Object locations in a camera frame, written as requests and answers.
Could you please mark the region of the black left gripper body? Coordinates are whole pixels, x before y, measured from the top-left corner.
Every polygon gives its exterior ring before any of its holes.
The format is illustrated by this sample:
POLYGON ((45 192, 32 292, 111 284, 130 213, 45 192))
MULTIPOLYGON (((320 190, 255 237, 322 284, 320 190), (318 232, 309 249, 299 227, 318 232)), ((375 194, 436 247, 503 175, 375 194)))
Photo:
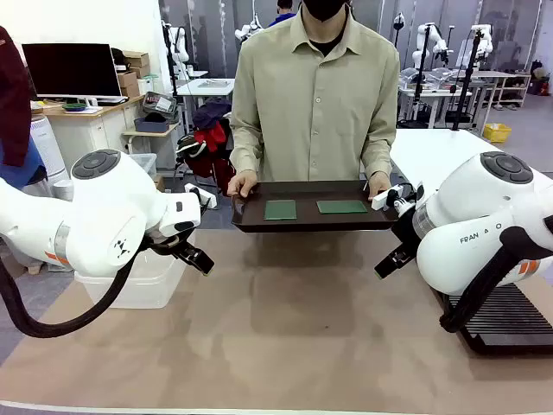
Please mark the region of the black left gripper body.
POLYGON ((145 244, 149 249, 162 256, 173 256, 177 259, 188 260, 194 256, 194 247, 188 242, 193 229, 165 237, 159 232, 145 234, 145 244))

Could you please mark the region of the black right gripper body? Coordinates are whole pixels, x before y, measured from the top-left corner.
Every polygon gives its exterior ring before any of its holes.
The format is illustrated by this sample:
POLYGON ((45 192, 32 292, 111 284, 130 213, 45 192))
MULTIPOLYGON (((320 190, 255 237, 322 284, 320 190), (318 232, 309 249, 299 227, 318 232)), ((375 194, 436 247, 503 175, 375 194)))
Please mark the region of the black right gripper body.
POLYGON ((400 241, 400 245, 391 253, 392 256, 415 256, 418 248, 418 235, 413 225, 416 205, 412 202, 395 202, 397 222, 392 226, 392 232, 400 241))

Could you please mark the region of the long green PCB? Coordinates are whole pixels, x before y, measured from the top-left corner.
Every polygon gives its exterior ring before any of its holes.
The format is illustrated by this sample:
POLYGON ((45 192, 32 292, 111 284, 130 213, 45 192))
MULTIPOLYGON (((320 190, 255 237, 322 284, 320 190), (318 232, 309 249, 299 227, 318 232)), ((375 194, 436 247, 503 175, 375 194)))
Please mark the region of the long green PCB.
POLYGON ((320 214, 365 214, 367 209, 363 201, 337 200, 317 201, 320 214))

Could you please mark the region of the dark brown serving tray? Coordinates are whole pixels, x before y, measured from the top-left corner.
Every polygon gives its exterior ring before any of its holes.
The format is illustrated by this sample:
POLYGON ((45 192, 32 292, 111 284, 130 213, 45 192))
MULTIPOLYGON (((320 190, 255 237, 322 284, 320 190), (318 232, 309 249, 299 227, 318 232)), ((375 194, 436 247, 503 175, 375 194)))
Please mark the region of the dark brown serving tray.
POLYGON ((232 197, 232 224, 245 233, 387 230, 397 221, 393 209, 375 211, 365 183, 357 181, 260 182, 244 199, 232 197), (264 220, 269 200, 294 200, 296 220, 264 220), (365 214, 320 214, 317 201, 363 201, 365 214))

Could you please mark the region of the square green PCB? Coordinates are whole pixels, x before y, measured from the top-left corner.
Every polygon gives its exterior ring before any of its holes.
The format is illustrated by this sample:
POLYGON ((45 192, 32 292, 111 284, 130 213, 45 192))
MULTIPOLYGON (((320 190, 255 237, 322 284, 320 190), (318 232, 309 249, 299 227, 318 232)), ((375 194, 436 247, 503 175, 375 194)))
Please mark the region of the square green PCB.
POLYGON ((269 200, 264 207, 264 220, 296 220, 294 200, 269 200))

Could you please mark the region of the person's left forearm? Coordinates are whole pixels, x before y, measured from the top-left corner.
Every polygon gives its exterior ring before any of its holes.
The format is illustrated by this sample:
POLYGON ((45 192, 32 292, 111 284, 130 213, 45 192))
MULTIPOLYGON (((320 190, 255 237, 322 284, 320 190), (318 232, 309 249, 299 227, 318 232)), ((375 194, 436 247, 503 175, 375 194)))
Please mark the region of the person's left forearm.
POLYGON ((376 173, 391 173, 391 146, 397 133, 397 96, 391 95, 377 105, 366 134, 361 161, 368 178, 376 173))

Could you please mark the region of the stacked cardboard boxes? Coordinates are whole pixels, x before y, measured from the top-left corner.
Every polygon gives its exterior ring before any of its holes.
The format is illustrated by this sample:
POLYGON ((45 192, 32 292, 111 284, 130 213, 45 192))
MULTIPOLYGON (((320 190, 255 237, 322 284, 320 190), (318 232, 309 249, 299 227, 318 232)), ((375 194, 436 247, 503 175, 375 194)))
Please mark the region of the stacked cardboard boxes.
POLYGON ((124 68, 119 64, 118 83, 123 96, 135 98, 144 95, 152 87, 149 55, 145 52, 122 51, 124 68))

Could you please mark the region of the clear plastic box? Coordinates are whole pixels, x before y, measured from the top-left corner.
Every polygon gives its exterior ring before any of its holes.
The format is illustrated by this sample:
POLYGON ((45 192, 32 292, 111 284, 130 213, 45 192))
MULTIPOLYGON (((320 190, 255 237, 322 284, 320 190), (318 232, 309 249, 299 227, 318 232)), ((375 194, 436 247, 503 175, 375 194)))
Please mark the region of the clear plastic box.
MULTIPOLYGON (((185 262, 173 256, 161 256, 150 249, 140 252, 135 258, 125 285, 110 307, 140 310, 165 307, 180 283, 186 267, 185 262)), ((115 273, 91 274, 81 268, 75 269, 74 272, 74 279, 84 285, 94 303, 105 297, 115 276, 115 273)))

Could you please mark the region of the clear lidded storage box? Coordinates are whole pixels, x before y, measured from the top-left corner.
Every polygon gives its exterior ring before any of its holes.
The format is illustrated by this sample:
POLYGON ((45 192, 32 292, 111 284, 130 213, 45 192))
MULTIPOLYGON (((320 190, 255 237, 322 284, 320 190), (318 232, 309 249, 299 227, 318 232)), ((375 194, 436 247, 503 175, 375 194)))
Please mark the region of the clear lidded storage box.
POLYGON ((156 158, 155 153, 130 154, 130 158, 135 161, 150 177, 156 176, 156 158))

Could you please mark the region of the white side table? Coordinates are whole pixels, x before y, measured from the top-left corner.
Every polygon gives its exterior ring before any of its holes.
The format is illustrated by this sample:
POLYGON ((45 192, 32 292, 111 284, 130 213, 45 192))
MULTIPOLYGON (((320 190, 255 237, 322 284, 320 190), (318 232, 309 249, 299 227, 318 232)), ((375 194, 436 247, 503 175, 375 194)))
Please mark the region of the white side table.
POLYGON ((468 131, 400 129, 391 147, 391 160, 424 197, 434 194, 466 160, 498 148, 468 131))

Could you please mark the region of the black slotted PCB rack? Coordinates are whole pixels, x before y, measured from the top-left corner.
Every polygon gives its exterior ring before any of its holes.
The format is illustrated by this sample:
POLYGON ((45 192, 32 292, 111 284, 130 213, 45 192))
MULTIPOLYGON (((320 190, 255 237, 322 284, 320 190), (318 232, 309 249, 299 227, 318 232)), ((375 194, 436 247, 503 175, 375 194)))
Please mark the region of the black slotted PCB rack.
POLYGON ((553 324, 515 284, 495 289, 456 334, 479 355, 553 357, 553 324))

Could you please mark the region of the person in beige shirt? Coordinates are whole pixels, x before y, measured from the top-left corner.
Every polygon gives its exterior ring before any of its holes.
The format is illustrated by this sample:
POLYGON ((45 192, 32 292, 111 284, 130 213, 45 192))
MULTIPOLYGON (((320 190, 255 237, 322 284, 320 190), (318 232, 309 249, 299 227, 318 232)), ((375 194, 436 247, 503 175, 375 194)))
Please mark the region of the person in beige shirt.
POLYGON ((397 96, 400 58, 391 42, 348 17, 327 53, 302 14, 246 40, 233 97, 256 101, 263 182, 348 181, 361 161, 372 114, 397 96))

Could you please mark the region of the black tripod stand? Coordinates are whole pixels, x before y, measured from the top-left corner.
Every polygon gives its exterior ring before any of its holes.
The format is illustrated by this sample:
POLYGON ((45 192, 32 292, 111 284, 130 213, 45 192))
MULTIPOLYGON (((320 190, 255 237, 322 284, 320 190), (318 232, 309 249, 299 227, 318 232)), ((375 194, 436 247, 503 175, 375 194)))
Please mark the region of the black tripod stand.
POLYGON ((483 29, 478 28, 476 25, 474 25, 471 28, 471 31, 474 32, 474 39, 473 39, 473 46, 469 58, 469 62, 467 64, 466 70, 465 70, 465 76, 462 83, 462 89, 461 89, 461 95, 459 97, 459 102, 457 105, 457 109, 454 115, 454 122, 453 126, 451 128, 452 131, 458 131, 459 130, 459 124, 461 121, 461 115, 463 113, 463 106, 464 101, 467 97, 467 92, 469 88, 469 84, 474 72, 474 63, 476 61, 476 56, 478 54, 478 49, 480 45, 481 39, 484 37, 483 29))

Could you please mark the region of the bystander in dark red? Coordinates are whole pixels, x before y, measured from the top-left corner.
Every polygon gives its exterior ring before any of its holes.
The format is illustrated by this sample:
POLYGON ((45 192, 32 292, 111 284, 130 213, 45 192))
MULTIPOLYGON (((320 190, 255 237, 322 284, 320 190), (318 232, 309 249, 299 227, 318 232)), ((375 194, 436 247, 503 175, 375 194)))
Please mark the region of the bystander in dark red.
POLYGON ((31 123, 29 79, 19 51, 0 26, 0 147, 3 163, 22 167, 31 123))

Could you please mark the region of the background person in blue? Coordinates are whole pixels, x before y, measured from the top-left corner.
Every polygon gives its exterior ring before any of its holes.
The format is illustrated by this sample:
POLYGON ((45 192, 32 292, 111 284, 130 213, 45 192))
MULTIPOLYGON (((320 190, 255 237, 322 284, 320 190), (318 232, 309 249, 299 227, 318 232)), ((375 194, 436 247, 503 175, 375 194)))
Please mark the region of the background person in blue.
POLYGON ((270 24, 270 27, 296 15, 294 10, 294 0, 277 0, 276 6, 276 18, 270 24))

